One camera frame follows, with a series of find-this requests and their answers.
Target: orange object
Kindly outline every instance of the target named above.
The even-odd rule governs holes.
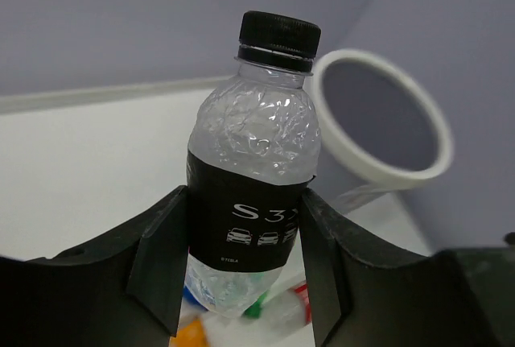
[[[170,339],[170,347],[209,347],[204,327],[199,319],[192,321]]]

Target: bottle with red label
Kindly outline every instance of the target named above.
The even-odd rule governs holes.
[[[263,304],[261,320],[266,322],[272,341],[288,337],[311,323],[311,306],[306,282],[291,287]]]

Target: gray wall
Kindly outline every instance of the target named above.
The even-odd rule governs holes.
[[[404,195],[435,248],[500,244],[515,230],[515,0],[374,0],[341,47],[421,81],[455,132],[452,169]]]
[[[223,75],[242,14],[318,23],[327,52],[368,0],[0,0],[0,95]]]

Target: white car graphic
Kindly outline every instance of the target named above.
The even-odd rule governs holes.
[[[297,235],[297,226],[291,225],[286,227],[286,232],[284,232],[284,238],[282,239],[282,243],[285,243],[286,241],[291,240],[292,238],[295,238]]]
[[[275,245],[279,242],[279,235],[277,232],[263,233],[257,240],[257,245]]]
[[[227,242],[238,242],[240,244],[250,245],[252,234],[248,230],[233,228],[227,234]]]

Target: white table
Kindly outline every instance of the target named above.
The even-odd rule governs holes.
[[[159,96],[1,115],[0,254],[52,257],[184,184],[187,139],[211,90],[189,85]],[[429,253],[392,196],[350,218],[390,242]],[[271,295],[302,278],[297,242]],[[207,315],[204,323],[213,346],[251,342],[242,339],[237,321]],[[312,328],[277,345],[313,346]]]

